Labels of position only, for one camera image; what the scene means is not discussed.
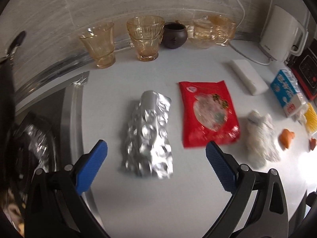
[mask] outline plastic bag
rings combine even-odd
[[[239,123],[224,81],[180,82],[184,103],[183,145],[203,147],[211,140],[218,145],[240,137]]]

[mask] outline glass cup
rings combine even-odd
[[[219,41],[218,31],[207,19],[194,20],[193,36],[190,41],[200,48],[213,47]]]
[[[126,27],[140,61],[153,61],[159,56],[164,24],[159,16],[135,17],[127,21]]]
[[[108,68],[116,62],[113,29],[114,24],[107,22],[88,28],[79,37],[100,69]]]
[[[208,20],[215,25],[219,35],[219,45],[228,46],[230,40],[234,39],[237,24],[222,15],[210,15]]]

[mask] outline kettle handle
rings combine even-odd
[[[302,52],[304,51],[306,41],[307,41],[307,37],[308,37],[308,31],[305,30],[305,28],[300,23],[298,23],[298,28],[302,31],[303,36],[297,51],[294,51],[293,49],[290,50],[290,53],[295,56],[300,56],[302,54]]]

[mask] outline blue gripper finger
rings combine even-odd
[[[76,191],[78,195],[87,191],[96,177],[102,163],[108,154],[108,146],[104,140],[99,140],[89,152],[89,158],[81,167],[76,178]]]
[[[207,144],[206,157],[223,188],[234,194],[237,188],[237,176],[226,161],[224,153],[215,142],[209,142]]]

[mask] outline dark brown ceramic pot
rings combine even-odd
[[[162,44],[170,49],[181,47],[187,40],[187,29],[184,25],[169,22],[164,25]]]

